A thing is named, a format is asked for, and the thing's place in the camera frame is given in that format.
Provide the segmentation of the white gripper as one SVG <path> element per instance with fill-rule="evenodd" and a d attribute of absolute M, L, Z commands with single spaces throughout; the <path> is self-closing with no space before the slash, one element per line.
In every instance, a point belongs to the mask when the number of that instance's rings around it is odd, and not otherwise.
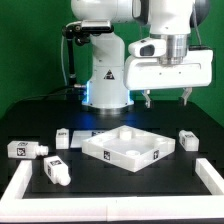
<path fill-rule="evenodd" d="M 147 108 L 152 106 L 150 90 L 184 88 L 181 102 L 186 106 L 191 87 L 211 83 L 212 59 L 212 50 L 189 51 L 183 62 L 177 65 L 161 65 L 155 58 L 129 56 L 125 62 L 124 85 L 129 90 L 142 90 Z"/>

